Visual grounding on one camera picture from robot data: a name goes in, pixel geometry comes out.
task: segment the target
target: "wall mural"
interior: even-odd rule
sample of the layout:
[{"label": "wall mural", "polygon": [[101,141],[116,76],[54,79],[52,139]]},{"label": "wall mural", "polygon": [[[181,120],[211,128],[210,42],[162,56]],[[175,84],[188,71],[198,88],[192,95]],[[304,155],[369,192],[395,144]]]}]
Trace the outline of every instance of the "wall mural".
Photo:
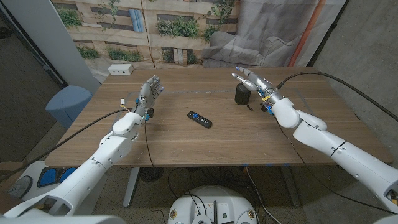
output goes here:
[{"label": "wall mural", "polygon": [[52,0],[92,74],[305,66],[345,0]]}]

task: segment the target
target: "wooden table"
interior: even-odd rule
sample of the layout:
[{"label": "wooden table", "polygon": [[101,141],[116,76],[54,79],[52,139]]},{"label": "wooden table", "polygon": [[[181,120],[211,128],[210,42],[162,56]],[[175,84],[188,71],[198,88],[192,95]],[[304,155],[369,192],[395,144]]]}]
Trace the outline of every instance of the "wooden table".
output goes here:
[{"label": "wooden table", "polygon": [[[314,69],[254,68],[252,71],[276,86],[288,75]],[[146,124],[155,166],[302,165],[275,119],[260,110],[261,99],[256,94],[252,93],[249,103],[254,112],[234,102],[238,82],[233,80],[231,72],[236,70],[135,70],[128,76],[109,76],[62,140],[96,118],[120,109],[120,98],[127,98],[127,106],[132,106],[142,83],[157,75],[165,91],[155,102],[154,117]],[[296,109],[324,120],[330,132],[381,161],[392,162],[391,154],[323,77],[295,77],[280,92]],[[213,127],[206,129],[191,121],[187,118],[189,111],[210,119]],[[53,167],[79,166],[97,150],[102,137],[123,114],[112,115],[86,129],[53,151],[45,163]],[[296,141],[293,131],[285,129],[307,164],[334,164],[328,156]],[[143,128],[131,152],[115,165],[150,166]]]}]

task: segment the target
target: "white robot arm segment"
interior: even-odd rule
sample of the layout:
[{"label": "white robot arm segment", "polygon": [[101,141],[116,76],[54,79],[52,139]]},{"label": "white robot arm segment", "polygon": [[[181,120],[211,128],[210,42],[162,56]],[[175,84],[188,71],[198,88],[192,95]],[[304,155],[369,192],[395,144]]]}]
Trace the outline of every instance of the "white robot arm segment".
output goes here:
[{"label": "white robot arm segment", "polygon": [[278,123],[285,128],[295,128],[293,136],[301,143],[308,145],[331,157],[344,170],[358,179],[392,212],[398,213],[398,206],[391,201],[391,192],[398,192],[398,170],[381,162],[362,149],[326,131],[327,125],[321,119],[295,110],[293,103],[284,98],[278,90],[273,89],[266,79],[253,72],[237,67],[248,76],[249,81],[257,85],[263,99],[263,105],[271,108]]}]

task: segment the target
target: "black cylindrical object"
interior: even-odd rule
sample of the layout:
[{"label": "black cylindrical object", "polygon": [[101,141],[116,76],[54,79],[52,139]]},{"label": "black cylindrical object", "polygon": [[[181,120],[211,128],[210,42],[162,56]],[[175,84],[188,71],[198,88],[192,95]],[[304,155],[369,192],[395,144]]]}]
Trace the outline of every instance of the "black cylindrical object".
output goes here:
[{"label": "black cylindrical object", "polygon": [[244,87],[243,83],[236,86],[235,102],[239,105],[247,105],[249,103],[251,92]]}]

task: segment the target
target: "gray curtain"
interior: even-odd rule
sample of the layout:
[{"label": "gray curtain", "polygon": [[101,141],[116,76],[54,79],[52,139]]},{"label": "gray curtain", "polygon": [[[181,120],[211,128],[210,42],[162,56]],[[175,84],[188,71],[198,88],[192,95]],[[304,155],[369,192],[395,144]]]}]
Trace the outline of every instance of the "gray curtain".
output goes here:
[{"label": "gray curtain", "polygon": [[205,68],[286,67],[318,0],[242,0],[236,35],[215,32]]}]

